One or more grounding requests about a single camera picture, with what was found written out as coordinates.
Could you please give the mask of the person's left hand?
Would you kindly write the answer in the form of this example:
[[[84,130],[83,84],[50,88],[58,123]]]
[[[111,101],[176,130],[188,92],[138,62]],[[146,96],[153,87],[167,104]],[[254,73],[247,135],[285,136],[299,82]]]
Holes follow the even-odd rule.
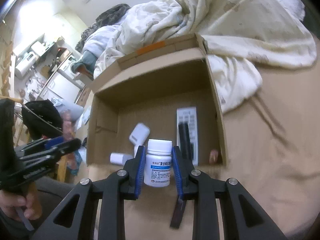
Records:
[[[1,190],[1,210],[7,217],[20,221],[17,207],[25,208],[24,216],[29,220],[37,220],[42,216],[42,206],[35,183],[29,184],[25,196]]]

